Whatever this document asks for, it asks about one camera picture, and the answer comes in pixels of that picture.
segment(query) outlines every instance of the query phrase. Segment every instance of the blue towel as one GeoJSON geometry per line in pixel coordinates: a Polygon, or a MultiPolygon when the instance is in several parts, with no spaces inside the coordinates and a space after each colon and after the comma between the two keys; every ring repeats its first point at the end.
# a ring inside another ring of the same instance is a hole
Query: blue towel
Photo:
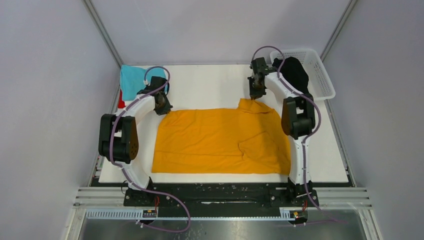
{"type": "MultiPolygon", "coordinates": [[[[122,90],[122,100],[132,101],[136,98],[137,92],[146,87],[144,83],[146,69],[136,66],[122,65],[120,68],[120,89],[122,90]]],[[[165,72],[161,68],[154,68],[147,73],[147,81],[150,83],[152,76],[166,78],[165,72]]]]}

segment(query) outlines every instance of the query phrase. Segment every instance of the white plastic basket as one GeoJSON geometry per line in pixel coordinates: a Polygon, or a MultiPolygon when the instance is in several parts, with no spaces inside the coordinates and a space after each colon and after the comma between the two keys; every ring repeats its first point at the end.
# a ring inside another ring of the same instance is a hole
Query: white plastic basket
{"type": "MultiPolygon", "coordinates": [[[[307,89],[313,96],[314,101],[322,101],[332,99],[336,95],[333,84],[327,74],[323,61],[321,61],[318,53],[309,48],[296,48],[281,50],[285,58],[297,58],[309,76],[309,84],[307,89]]],[[[283,56],[278,51],[273,51],[270,54],[271,62],[274,59],[283,59],[283,56]]]]}

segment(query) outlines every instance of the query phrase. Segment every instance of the black garment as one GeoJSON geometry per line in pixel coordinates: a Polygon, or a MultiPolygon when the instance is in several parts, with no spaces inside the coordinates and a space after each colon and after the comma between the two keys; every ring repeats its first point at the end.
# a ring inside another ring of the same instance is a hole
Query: black garment
{"type": "MultiPolygon", "coordinates": [[[[272,66],[277,68],[283,60],[275,58],[272,66]]],[[[308,94],[309,76],[304,70],[301,62],[295,57],[288,57],[285,59],[281,67],[280,73],[295,89],[304,94],[308,94]]]]}

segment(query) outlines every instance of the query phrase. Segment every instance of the white folding surface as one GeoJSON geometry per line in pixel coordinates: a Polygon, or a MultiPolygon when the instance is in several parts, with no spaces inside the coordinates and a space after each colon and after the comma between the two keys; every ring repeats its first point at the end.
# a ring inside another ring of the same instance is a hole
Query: white folding surface
{"type": "MultiPolygon", "coordinates": [[[[172,111],[183,109],[217,109],[238,106],[240,98],[249,98],[247,77],[252,74],[249,65],[169,65],[171,73],[168,98],[172,111]]],[[[259,99],[281,114],[282,101],[274,94],[259,99]]],[[[322,114],[319,131],[310,141],[310,174],[313,182],[345,183],[348,181],[341,154],[336,142],[330,118],[323,101],[317,102],[322,114]]],[[[164,116],[148,113],[137,126],[139,152],[135,161],[142,161],[143,168],[155,183],[247,183],[286,182],[287,176],[273,174],[176,174],[151,173],[156,134],[164,116]]],[[[121,171],[105,160],[100,183],[121,183],[125,180],[121,171]]]]}

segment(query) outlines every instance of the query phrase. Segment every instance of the gray wall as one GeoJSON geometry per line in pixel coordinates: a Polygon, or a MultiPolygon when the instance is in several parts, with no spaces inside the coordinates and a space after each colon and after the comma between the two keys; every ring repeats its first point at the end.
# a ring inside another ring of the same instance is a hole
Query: gray wall
{"type": "Polygon", "coordinates": [[[360,0],[324,63],[385,240],[423,238],[423,41],[424,1],[360,0]]]}
{"type": "Polygon", "coordinates": [[[119,68],[81,1],[0,1],[0,239],[57,240],[119,68]]]}
{"type": "Polygon", "coordinates": [[[249,63],[264,45],[321,53],[349,0],[92,2],[124,63],[169,65],[249,63]]]}

